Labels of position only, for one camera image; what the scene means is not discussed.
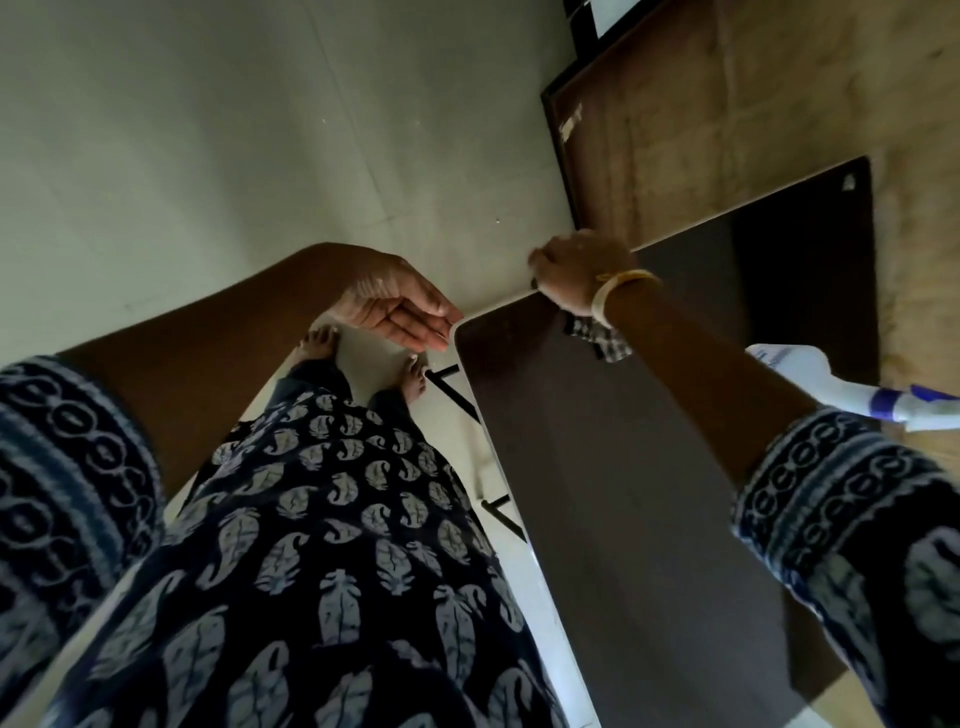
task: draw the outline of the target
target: bangle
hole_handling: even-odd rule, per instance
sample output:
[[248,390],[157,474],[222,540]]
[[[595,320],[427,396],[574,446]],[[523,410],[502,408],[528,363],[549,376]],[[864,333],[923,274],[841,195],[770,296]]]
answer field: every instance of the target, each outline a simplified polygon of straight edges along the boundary
[[593,295],[593,303],[590,305],[590,312],[593,314],[593,318],[603,326],[607,328],[613,328],[610,325],[610,322],[607,321],[607,317],[604,315],[604,307],[607,305],[607,297],[617,286],[623,285],[630,280],[641,279],[652,279],[657,283],[660,283],[660,279],[650,271],[644,271],[639,268],[633,271],[623,271],[617,274],[605,273],[597,276],[597,281],[603,281],[603,285],[600,286],[600,290]]

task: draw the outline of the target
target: patterned sleeve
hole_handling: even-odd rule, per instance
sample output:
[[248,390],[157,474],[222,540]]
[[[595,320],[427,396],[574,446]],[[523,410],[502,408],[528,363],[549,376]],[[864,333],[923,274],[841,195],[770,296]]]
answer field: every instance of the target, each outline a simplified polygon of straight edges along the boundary
[[932,460],[821,409],[768,448],[733,531],[817,615],[887,725],[960,724],[960,494]]
[[163,528],[131,418],[55,357],[0,370],[0,718]]

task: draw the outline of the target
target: table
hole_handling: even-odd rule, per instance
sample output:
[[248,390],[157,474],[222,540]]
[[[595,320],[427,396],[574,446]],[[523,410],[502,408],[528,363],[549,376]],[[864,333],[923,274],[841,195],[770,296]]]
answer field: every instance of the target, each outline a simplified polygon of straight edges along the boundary
[[[871,188],[856,159],[637,256],[738,344],[813,344],[874,383]],[[454,344],[601,723],[782,726],[843,667],[731,536],[731,486],[669,394],[563,329],[534,293]]]

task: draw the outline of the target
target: white spray bottle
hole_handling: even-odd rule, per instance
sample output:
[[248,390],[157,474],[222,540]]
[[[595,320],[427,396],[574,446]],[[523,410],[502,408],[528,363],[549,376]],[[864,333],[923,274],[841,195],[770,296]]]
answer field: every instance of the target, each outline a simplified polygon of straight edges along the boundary
[[960,398],[919,384],[909,392],[844,381],[830,372],[827,355],[816,347],[753,344],[747,353],[789,379],[813,399],[857,415],[903,423],[908,432],[960,429]]

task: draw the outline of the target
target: dark fabric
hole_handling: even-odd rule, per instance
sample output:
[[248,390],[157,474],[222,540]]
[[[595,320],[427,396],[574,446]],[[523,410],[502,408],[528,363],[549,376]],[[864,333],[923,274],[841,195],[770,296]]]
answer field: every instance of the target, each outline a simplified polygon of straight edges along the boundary
[[334,360],[307,359],[293,367],[287,376],[277,380],[274,393],[267,402],[267,409],[295,400],[303,392],[312,392],[317,387],[325,388],[342,400],[353,398],[347,377]]
[[[347,377],[333,359],[309,359],[295,366],[287,376],[277,381],[267,409],[318,387],[323,387],[345,400],[353,397]],[[389,425],[406,430],[415,440],[423,440],[423,433],[410,416],[407,401],[396,388],[381,389],[370,398],[367,407]]]
[[888,725],[960,724],[960,494],[932,460],[821,410],[771,445],[733,529]]
[[634,352],[619,331],[605,327],[592,316],[574,316],[567,313],[564,333],[590,342],[596,357],[609,364],[626,359]]
[[123,410],[53,357],[0,371],[0,717],[162,535],[159,471]]
[[564,725],[456,473],[394,426],[402,397],[381,416],[306,364],[214,453],[51,724]]

